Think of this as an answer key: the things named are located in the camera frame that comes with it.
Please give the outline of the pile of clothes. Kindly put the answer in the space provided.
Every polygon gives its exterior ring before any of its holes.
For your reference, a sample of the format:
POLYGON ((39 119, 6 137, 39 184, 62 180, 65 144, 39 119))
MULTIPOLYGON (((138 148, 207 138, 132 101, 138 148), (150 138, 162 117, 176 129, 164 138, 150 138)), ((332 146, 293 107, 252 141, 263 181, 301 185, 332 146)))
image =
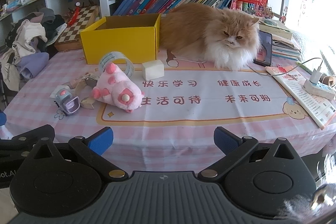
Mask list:
POLYGON ((5 39, 1 75, 6 87, 18 92, 21 82, 37 77, 50 59, 50 47, 66 29, 63 17, 42 8, 19 20, 5 39))

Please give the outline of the orange and white cat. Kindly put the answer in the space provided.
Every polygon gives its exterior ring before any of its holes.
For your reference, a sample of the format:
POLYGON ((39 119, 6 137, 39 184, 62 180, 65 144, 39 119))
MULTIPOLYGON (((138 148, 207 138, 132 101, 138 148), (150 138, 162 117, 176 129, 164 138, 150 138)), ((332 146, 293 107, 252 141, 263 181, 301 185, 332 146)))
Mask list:
POLYGON ((159 45, 192 61, 238 71, 259 52, 259 18, 240 10, 187 3, 162 19, 159 45))

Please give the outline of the pink plush toy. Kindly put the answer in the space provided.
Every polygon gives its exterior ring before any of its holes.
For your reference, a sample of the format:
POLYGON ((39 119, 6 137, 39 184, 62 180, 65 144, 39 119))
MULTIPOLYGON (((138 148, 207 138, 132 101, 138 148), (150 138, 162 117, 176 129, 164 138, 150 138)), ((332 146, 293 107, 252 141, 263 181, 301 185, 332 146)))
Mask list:
POLYGON ((92 89, 92 97, 131 113, 141 106, 144 93, 116 64, 109 62, 92 89))

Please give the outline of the beige smart watch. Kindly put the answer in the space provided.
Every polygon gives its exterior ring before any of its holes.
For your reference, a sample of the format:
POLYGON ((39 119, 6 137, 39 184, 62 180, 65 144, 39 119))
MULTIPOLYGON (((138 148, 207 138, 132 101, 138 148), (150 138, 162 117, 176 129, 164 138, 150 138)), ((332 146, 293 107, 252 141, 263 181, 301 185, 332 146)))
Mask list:
POLYGON ((97 85, 98 76, 94 73, 85 73, 84 75, 69 82, 71 93, 79 98, 80 106, 84 109, 93 110, 96 100, 91 96, 80 97, 81 92, 86 88, 93 89, 97 85))

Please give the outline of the white power strip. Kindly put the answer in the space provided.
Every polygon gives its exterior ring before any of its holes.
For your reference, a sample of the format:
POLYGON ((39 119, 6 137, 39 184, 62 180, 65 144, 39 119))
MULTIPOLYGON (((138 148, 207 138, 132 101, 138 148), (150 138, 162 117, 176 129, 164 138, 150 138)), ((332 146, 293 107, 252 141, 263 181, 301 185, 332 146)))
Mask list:
POLYGON ((335 91, 326 84, 320 82, 312 83, 310 80, 306 80, 303 88, 312 96, 319 96, 326 98, 327 100, 333 100, 335 98, 335 91))

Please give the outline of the wooden chess board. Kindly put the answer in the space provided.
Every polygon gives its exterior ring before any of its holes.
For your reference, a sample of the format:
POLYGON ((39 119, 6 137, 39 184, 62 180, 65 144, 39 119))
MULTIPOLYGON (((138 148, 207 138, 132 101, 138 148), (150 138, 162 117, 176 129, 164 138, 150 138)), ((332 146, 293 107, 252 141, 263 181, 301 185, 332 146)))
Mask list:
POLYGON ((82 49, 80 32, 92 25, 96 18, 99 18, 99 7, 91 6, 80 9, 74 24, 63 31, 54 43, 55 48, 59 51, 72 51, 82 49))

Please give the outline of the black smartphone leaning upright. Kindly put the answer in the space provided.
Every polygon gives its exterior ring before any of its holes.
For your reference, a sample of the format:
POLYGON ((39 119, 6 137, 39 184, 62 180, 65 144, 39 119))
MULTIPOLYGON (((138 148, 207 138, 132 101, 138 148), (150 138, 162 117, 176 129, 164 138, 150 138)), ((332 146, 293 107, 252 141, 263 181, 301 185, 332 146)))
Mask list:
POLYGON ((272 63, 272 35, 268 32, 259 31, 259 38, 260 48, 253 62, 264 67, 269 67, 272 63))

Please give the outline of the stack of books right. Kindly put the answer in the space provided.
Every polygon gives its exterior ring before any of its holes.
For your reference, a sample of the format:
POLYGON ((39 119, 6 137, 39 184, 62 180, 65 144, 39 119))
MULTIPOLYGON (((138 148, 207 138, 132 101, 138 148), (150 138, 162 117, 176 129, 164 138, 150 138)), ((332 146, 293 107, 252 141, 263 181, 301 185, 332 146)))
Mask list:
POLYGON ((293 32, 283 23, 273 19, 262 19, 259 29, 272 35, 272 55, 284 59, 301 61, 301 47, 294 38, 293 32))

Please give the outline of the yellow cardboard box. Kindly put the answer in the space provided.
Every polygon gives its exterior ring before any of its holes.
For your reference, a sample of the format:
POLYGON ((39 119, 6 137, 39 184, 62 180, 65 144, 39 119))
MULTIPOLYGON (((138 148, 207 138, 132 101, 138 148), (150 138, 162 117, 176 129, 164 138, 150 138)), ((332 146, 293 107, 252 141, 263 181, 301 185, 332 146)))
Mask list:
POLYGON ((156 60, 160 22, 160 14, 101 18, 80 32, 87 64, 98 64, 110 52, 121 52, 135 64, 156 60))

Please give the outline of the clear packing tape roll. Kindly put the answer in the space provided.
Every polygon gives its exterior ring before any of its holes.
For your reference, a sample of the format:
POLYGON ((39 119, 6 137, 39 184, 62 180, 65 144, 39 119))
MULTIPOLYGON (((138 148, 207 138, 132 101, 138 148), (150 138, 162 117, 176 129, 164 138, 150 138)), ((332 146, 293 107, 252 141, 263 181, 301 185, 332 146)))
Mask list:
POLYGON ((103 73, 109 62, 120 65, 121 69, 127 75, 127 77, 132 77, 134 73, 134 65, 123 53, 113 51, 105 54, 98 64, 98 70, 100 73, 103 73))

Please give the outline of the open printed booklet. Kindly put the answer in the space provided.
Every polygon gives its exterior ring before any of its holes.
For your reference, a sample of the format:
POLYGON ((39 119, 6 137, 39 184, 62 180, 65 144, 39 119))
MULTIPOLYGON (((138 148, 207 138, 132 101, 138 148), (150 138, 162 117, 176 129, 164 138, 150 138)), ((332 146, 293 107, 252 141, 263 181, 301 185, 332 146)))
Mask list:
POLYGON ((266 67, 266 71, 293 97, 283 106, 285 114, 294 119, 310 116, 320 129, 324 129, 335 117, 332 100, 312 96, 303 88, 306 80, 302 73, 293 67, 266 67))

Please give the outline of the white eraser block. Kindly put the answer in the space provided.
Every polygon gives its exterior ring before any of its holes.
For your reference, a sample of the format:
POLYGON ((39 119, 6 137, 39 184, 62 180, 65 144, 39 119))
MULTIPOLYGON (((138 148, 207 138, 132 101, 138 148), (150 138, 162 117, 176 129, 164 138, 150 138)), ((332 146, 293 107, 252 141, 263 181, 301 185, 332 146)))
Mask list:
POLYGON ((142 63, 142 77, 144 80, 155 80, 165 75, 164 65, 161 60, 142 63))

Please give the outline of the white charger plug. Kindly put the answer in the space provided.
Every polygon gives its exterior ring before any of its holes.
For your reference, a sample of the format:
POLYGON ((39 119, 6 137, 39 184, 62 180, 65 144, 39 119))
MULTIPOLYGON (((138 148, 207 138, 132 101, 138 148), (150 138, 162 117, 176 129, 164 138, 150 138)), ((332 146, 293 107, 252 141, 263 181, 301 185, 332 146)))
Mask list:
POLYGON ((314 71, 312 71, 309 81, 313 84, 317 84, 321 78, 321 75, 322 73, 319 70, 314 69, 314 71))

